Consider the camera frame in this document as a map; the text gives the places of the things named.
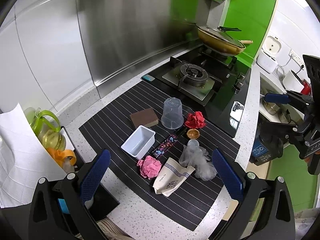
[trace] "power strip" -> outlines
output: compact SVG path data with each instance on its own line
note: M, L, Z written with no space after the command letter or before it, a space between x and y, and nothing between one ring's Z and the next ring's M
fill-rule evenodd
M293 51L293 49L290 50L289 56L291 56L292 59L293 59L300 67L301 67L302 65L304 65L303 59L300 58L300 57L298 56L298 54Z

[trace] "green floor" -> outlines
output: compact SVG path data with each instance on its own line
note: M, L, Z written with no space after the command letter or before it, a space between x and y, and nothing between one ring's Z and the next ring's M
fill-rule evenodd
M267 179L277 176L284 177L295 212L313 207L317 176L308 173L307 164L299 159L294 145L286 147L281 158L270 162Z

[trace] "green plastic handle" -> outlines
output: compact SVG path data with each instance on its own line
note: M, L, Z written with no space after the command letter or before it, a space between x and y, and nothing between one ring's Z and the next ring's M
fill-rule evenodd
M53 126L52 123L50 123L44 117L45 115L52 117L57 122L58 126L57 127ZM60 132L60 130L61 130L60 121L59 121L58 117L53 112L51 112L49 110L43 110L40 112L39 118L41 118L42 121L45 122L47 124L47 126L49 126L50 129L52 129L54 132Z

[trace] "crumpled paper ball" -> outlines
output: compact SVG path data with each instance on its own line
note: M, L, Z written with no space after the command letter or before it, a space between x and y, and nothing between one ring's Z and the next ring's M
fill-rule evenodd
M140 167L142 177L151 179L158 176L161 162L148 155L145 160L139 160L137 166Z
M196 111L194 114L189 113L185 122L185 126L191 129L198 129L205 127L204 117L200 111Z

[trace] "black placemat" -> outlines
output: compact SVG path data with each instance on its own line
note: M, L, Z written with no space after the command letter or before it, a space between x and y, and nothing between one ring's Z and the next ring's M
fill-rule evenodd
M152 187L154 179L143 178L136 166L137 159L120 148L134 131L130 114L152 107L160 120L164 101L169 97L147 82L141 81L95 114L79 130L95 152L98 153L101 149L110 151L109 167L124 184L162 214L194 231L222 189L223 182L219 176L210 181L203 181L193 173L170 197L157 195ZM190 112L193 113L193 110L183 105L185 118ZM206 123L207 125L200 130L200 146L207 149L209 155L219 147L235 159L240 146L211 122L206 120ZM172 130L165 128L161 122L151 129L156 132L156 141L149 152L172 133ZM180 136L179 141L160 158L161 163L166 162L169 157L178 162L183 145L187 142L185 137Z

